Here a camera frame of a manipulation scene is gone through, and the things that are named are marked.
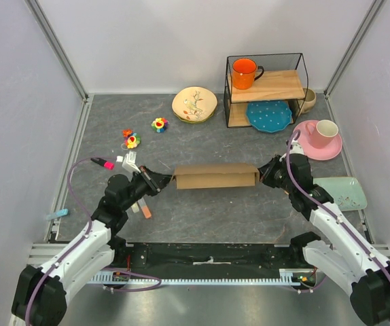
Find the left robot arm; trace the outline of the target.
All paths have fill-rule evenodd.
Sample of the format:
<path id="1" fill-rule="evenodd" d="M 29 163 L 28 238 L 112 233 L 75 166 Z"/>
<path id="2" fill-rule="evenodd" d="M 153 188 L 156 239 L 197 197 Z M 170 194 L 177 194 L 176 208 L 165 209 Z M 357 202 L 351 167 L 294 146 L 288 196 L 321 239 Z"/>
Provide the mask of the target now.
<path id="1" fill-rule="evenodd" d="M 47 262 L 20 273 L 12 314 L 27 325 L 59 325 L 70 301 L 96 273 L 126 261 L 125 241 L 117 234 L 128 221 L 128 209 L 144 196 L 159 194 L 172 178 L 145 166 L 131 178 L 110 177 L 84 229 Z"/>

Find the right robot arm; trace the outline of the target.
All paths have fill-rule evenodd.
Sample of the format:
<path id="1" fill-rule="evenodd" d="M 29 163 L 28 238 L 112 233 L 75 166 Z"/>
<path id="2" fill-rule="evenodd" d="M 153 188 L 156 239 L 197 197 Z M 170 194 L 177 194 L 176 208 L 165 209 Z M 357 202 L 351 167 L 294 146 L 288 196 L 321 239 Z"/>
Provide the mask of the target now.
<path id="1" fill-rule="evenodd" d="M 370 244 L 342 214 L 332 196 L 311 175 L 300 153 L 275 156 L 259 169 L 260 182 L 284 190 L 293 208 L 329 240 L 307 234 L 289 250 L 296 267 L 317 267 L 349 297 L 365 325 L 390 321 L 390 259 Z"/>

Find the brown cardboard box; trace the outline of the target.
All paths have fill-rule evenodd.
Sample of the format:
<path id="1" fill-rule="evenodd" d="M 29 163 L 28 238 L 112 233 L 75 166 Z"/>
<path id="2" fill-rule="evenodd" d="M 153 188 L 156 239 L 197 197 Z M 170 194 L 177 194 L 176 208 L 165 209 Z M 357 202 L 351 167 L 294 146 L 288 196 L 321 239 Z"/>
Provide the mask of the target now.
<path id="1" fill-rule="evenodd" d="M 192 164 L 177 166 L 173 178 L 177 189 L 253 187 L 260 173 L 248 163 Z"/>

